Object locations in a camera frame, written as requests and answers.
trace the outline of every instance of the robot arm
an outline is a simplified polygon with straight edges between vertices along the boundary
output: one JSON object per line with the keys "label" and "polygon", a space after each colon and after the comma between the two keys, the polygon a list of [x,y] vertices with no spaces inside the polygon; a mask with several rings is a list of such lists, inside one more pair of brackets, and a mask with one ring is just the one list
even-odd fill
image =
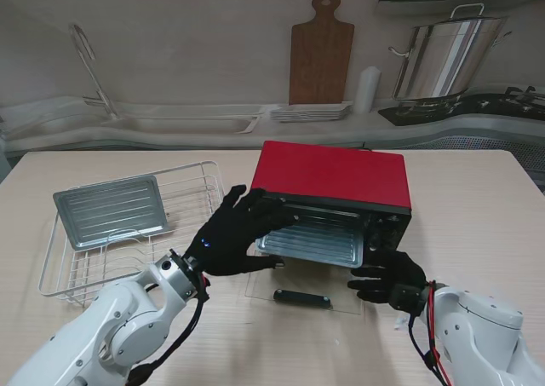
{"label": "robot arm", "polygon": [[[369,265],[353,270],[362,279],[350,281],[348,287],[358,290],[358,297],[365,301],[389,303],[409,313],[411,336],[416,317],[424,325],[429,321],[444,347],[442,358],[452,363],[455,386],[545,384],[545,371],[531,358],[522,337],[523,315],[517,308],[451,287],[430,288],[422,268],[403,252],[377,251],[368,259]],[[439,372],[434,354],[420,353],[428,368]]]}
{"label": "robot arm", "polygon": [[[133,365],[151,356],[169,335],[174,317],[196,287],[174,252],[135,277],[98,292],[89,308],[63,326],[11,378],[8,386],[123,386]],[[146,286],[157,284],[157,308]]]}
{"label": "robot arm", "polygon": [[523,316],[516,308],[445,287],[435,293],[434,309],[435,336],[452,363],[456,386],[545,384],[545,371],[528,352]]}
{"label": "robot arm", "polygon": [[[279,199],[235,186],[199,229],[183,258],[171,251],[135,277],[100,290],[89,308],[63,326],[11,378],[8,386],[128,386],[143,384],[153,370],[185,340],[198,322],[208,296],[202,272],[234,275],[284,265],[278,256],[248,256],[248,247],[272,230],[295,223],[281,211]],[[165,303],[158,308],[147,295],[158,285]],[[151,356],[169,335],[174,317],[191,298],[195,315],[167,352],[151,364],[133,367]]]}

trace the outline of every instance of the wooden cutting board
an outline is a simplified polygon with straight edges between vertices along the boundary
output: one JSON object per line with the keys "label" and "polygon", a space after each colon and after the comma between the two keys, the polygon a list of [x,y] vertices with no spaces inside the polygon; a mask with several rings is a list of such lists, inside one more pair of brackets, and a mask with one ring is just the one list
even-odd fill
{"label": "wooden cutting board", "polygon": [[314,18],[291,29],[291,105],[342,102],[354,25],[335,18],[340,4],[313,0]]}

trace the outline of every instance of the black glove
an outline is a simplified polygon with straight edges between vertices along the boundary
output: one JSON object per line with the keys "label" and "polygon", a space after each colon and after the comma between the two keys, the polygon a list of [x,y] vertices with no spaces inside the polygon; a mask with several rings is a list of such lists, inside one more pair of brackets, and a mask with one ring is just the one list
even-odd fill
{"label": "black glove", "polygon": [[247,256],[246,251],[272,230],[293,225],[295,217],[281,211],[280,199],[264,199],[265,190],[260,188],[238,201],[245,191],[246,186],[233,187],[198,230],[184,255],[196,260],[197,269],[211,275],[234,275],[284,266],[279,256]]}
{"label": "black glove", "polygon": [[[358,290],[358,297],[374,303],[390,302],[392,304],[394,287],[415,288],[416,295],[422,292],[427,284],[422,268],[405,252],[399,251],[370,252],[368,263],[353,269],[352,275],[365,279],[348,281],[348,288]],[[405,310],[405,308],[399,308],[397,301],[395,303],[396,309]]]}

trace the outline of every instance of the stainless steel pot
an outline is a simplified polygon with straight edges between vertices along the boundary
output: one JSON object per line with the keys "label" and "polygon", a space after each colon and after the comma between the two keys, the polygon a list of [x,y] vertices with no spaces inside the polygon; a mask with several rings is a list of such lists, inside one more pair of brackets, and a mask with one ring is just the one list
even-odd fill
{"label": "stainless steel pot", "polygon": [[[479,15],[455,19],[458,9],[480,7]],[[413,28],[393,98],[399,101],[419,101],[461,94],[478,71],[488,50],[496,46],[508,32],[497,39],[507,17],[481,16],[482,3],[455,7],[447,21]]]}

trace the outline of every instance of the red wire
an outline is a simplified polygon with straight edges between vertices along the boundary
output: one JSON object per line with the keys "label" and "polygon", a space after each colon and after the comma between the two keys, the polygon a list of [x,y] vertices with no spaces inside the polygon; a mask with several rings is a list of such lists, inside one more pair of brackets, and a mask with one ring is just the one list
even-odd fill
{"label": "red wire", "polygon": [[[429,316],[429,322],[430,322],[430,333],[432,336],[432,339],[435,339],[435,290],[433,288],[433,283],[431,283],[429,288],[429,293],[427,297],[427,313]],[[446,370],[443,368],[443,364],[441,363],[441,359],[439,356],[439,352],[435,347],[433,347],[432,350],[433,356],[435,356],[435,360],[437,361],[439,365],[439,369],[441,370],[441,373],[443,373],[443,377],[445,378],[446,383],[449,386],[452,386],[450,383],[450,379],[446,374]]]}

